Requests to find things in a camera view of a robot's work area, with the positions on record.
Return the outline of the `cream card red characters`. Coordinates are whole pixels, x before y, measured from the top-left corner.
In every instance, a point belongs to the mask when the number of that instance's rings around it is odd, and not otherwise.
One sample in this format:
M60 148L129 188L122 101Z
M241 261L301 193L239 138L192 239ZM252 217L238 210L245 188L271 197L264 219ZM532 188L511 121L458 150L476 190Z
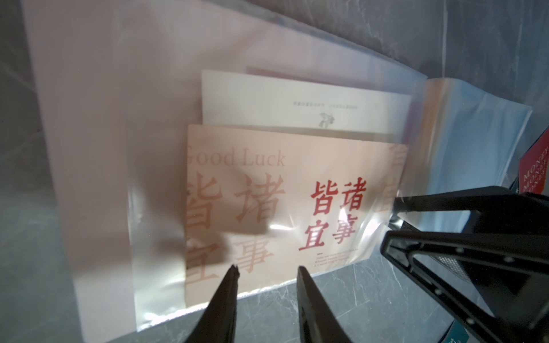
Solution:
M192 125L187 145L186 304L227 269L241 294L366 260L393 208L403 144Z

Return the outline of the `green card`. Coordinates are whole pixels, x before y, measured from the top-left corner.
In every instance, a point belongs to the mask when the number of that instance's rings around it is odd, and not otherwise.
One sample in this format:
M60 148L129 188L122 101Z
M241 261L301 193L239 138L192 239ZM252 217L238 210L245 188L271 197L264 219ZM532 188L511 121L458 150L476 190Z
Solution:
M457 321L453 321L447 331L438 341L439 343L467 343L470 339L470 335Z

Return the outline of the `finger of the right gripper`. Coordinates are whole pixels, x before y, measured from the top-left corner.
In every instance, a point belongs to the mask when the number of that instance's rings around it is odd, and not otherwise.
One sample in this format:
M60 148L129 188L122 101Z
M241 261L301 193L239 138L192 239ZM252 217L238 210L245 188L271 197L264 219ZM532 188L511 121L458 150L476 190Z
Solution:
M464 233L547 234L548 197L517 194L505 187L481 187L414 197L398 197L393 212L469 211Z
M479 342L548 341L548 237L390 231L380 250ZM487 307L423 263L425 257L473 284Z

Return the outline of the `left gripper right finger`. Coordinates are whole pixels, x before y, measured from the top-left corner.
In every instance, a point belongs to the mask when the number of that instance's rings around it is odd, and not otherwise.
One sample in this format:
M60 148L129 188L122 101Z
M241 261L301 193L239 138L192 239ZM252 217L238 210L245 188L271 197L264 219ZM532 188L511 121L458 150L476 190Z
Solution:
M297 270L297 302L301 342L351 342L303 266Z

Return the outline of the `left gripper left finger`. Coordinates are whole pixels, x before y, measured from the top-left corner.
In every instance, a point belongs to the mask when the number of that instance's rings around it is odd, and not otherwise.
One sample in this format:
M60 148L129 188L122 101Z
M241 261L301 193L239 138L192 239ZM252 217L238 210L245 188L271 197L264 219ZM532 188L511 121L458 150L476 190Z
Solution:
M186 343L233 343L237 321L237 294L240 273L232 265L217 288Z

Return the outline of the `pink photo album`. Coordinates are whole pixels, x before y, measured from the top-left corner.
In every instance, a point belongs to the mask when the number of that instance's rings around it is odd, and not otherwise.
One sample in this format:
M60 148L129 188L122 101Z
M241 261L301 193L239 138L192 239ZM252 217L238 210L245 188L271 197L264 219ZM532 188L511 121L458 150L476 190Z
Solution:
M22 7L86 342L367 260L396 197L508 185L532 114L237 1Z

